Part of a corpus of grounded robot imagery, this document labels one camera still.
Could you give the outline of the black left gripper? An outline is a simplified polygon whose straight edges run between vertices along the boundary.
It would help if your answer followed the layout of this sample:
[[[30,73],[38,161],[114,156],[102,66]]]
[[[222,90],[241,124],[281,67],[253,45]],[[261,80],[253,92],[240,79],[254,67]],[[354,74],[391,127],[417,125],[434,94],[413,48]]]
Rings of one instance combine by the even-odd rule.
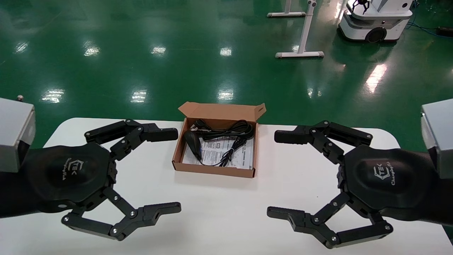
[[[138,228],[156,225],[162,215],[179,213],[181,203],[168,202],[134,208],[113,190],[116,163],[143,142],[174,141],[175,128],[161,129],[155,123],[122,120],[85,133],[82,146],[54,146],[32,149],[24,160],[24,174],[37,196],[37,210],[59,213],[63,225],[75,231],[121,242]],[[101,144],[120,139],[110,148]],[[114,224],[86,219],[83,214],[109,200],[124,217]]]

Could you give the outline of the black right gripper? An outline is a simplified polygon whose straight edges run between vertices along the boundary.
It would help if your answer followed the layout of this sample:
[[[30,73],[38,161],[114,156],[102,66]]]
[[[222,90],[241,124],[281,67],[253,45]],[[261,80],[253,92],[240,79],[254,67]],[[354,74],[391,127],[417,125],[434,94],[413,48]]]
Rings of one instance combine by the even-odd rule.
[[[422,205],[437,174],[426,152],[369,147],[373,136],[327,120],[316,125],[298,125],[292,131],[277,130],[274,141],[285,144],[310,144],[333,164],[341,164],[338,188],[342,191],[315,215],[269,206],[267,216],[287,220],[293,231],[310,234],[328,249],[382,239],[393,232],[383,217],[396,220],[421,220]],[[344,155],[333,141],[356,147]],[[327,221],[348,202],[371,225],[334,232]]]

